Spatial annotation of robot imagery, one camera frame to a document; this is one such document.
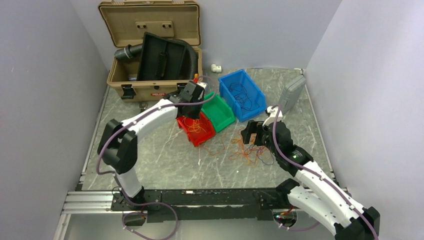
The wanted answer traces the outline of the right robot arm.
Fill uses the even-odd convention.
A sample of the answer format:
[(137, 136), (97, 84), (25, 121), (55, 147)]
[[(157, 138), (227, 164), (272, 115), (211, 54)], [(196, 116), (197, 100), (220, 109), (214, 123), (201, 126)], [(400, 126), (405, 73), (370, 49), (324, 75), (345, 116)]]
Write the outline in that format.
[(240, 132), (248, 144), (264, 146), (278, 165), (292, 177), (276, 187), (275, 200), (282, 207), (297, 207), (323, 225), (336, 240), (377, 240), (380, 213), (364, 207), (345, 193), (302, 147), (293, 143), (291, 132), (281, 122), (248, 121)]

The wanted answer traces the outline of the blue plastic bin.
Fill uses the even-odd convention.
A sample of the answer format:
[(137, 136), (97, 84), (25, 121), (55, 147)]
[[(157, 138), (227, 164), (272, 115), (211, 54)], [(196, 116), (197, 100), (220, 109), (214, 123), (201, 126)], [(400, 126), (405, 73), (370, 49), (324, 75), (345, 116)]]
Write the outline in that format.
[(244, 69), (218, 78), (219, 95), (239, 122), (250, 120), (267, 108), (266, 97)]

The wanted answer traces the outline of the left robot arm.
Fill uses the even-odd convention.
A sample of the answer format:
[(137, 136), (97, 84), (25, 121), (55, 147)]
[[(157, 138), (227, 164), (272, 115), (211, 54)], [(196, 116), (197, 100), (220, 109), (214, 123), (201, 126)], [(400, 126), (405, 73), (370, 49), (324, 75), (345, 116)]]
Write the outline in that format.
[(147, 110), (122, 121), (112, 119), (106, 124), (97, 149), (98, 162), (111, 168), (129, 209), (137, 210), (145, 202), (145, 190), (135, 170), (140, 140), (178, 117), (199, 119), (207, 88), (205, 82), (190, 80)]

